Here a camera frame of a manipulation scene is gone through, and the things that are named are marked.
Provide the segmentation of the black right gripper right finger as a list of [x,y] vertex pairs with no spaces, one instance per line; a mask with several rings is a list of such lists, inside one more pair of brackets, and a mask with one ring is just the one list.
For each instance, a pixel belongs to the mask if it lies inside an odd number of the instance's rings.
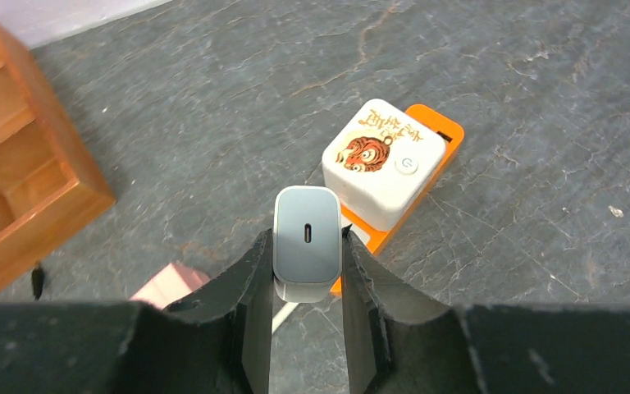
[[630,393],[630,305],[446,305],[342,245],[352,393]]

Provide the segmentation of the white usb charger block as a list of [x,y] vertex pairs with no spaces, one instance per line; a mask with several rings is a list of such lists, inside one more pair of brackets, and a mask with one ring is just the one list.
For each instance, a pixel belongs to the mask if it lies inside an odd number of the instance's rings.
[[276,196],[272,267],[278,296],[317,303],[342,271],[340,200],[323,186],[288,186]]

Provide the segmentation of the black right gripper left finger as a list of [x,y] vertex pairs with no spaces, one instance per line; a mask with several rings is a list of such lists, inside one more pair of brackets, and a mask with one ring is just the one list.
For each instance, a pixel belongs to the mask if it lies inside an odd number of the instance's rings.
[[159,309],[142,301],[0,303],[0,393],[265,393],[272,232]]

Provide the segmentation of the white cube socket adapter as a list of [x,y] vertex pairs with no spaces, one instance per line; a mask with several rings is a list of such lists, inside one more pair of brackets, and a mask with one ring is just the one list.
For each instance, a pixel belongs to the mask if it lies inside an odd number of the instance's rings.
[[363,222],[393,229],[446,153],[436,132],[380,98],[368,100],[322,154],[325,186]]

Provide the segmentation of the pink cube socket adapter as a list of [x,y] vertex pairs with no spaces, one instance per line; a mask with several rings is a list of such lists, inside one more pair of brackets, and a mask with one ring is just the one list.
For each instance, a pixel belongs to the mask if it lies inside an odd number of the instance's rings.
[[180,263],[169,263],[132,296],[157,309],[164,309],[210,281],[208,275]]

